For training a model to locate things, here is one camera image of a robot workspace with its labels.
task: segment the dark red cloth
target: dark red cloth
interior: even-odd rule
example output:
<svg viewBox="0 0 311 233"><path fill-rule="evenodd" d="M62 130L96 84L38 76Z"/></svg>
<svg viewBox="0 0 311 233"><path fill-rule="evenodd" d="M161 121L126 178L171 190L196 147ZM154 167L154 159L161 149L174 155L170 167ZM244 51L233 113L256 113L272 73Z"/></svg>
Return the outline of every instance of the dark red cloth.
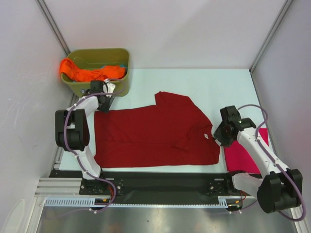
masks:
<svg viewBox="0 0 311 233"><path fill-rule="evenodd" d="M189 97L159 92L155 101L142 108L95 112L95 160L101 167L218 163L212 124Z"/></svg>
<svg viewBox="0 0 311 233"><path fill-rule="evenodd" d="M269 144L268 129L259 129L262 139ZM229 148L225 149L225 162L228 171L243 170L248 173L260 174L260 171L248 152L240 143L234 141Z"/></svg>

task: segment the gray floor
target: gray floor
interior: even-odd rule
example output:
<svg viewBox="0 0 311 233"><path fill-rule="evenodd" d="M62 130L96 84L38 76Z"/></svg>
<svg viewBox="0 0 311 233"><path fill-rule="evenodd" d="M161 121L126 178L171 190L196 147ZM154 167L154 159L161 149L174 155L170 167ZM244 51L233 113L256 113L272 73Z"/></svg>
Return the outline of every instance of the gray floor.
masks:
<svg viewBox="0 0 311 233"><path fill-rule="evenodd" d="M104 213L80 211L47 220L73 208L45 207L37 233L295 233L279 213L266 214L256 204L242 214L224 209L108 208Z"/></svg>

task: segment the white table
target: white table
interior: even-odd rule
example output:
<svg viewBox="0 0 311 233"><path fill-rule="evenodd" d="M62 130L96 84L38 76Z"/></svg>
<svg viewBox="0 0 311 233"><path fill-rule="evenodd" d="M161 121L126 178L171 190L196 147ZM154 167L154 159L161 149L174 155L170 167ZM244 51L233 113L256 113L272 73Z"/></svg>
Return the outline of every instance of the white table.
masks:
<svg viewBox="0 0 311 233"><path fill-rule="evenodd" d="M219 110L235 105L259 104L248 69L132 69L130 70L130 92L115 98L111 110L131 109L155 104L159 91L189 96L213 124L212 132L221 122ZM263 121L261 111L254 107L240 110L242 117L250 117L256 125ZM95 155L94 113L87 122L90 130L90 149ZM80 170L76 159L63 152L60 170ZM208 166L157 166L103 168L104 171L132 172L226 172L223 150L219 162Z"/></svg>

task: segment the white wall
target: white wall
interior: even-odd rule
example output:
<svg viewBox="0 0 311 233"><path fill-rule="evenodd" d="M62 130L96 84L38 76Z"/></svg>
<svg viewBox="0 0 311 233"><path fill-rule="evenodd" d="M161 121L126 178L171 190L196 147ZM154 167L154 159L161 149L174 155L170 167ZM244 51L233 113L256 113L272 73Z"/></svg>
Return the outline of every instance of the white wall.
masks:
<svg viewBox="0 0 311 233"><path fill-rule="evenodd" d="M125 47L134 67L249 68L285 0L46 0L71 50Z"/></svg>
<svg viewBox="0 0 311 233"><path fill-rule="evenodd" d="M304 178L311 211L311 1L294 1L254 72L278 156Z"/></svg>
<svg viewBox="0 0 311 233"><path fill-rule="evenodd" d="M0 3L0 229L20 199L29 210L52 164L54 112L71 93L58 80L65 54L34 0Z"/></svg>

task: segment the olive green plastic basket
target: olive green plastic basket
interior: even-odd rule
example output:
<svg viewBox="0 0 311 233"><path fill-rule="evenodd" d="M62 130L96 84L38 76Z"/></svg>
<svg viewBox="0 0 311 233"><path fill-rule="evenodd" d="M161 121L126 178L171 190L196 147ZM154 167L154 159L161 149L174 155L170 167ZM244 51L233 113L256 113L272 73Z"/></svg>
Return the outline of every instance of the olive green plastic basket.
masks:
<svg viewBox="0 0 311 233"><path fill-rule="evenodd" d="M75 50L68 56L80 69L100 69L105 65L123 65L127 67L126 75L121 79L125 84L125 90L117 96L125 96L129 91L130 53L122 48L113 49L86 49ZM61 74L62 81L67 84L75 95L81 97L86 90L90 89L90 82L75 82L65 73ZM119 81L111 81L116 85L114 92L121 91L123 84Z"/></svg>

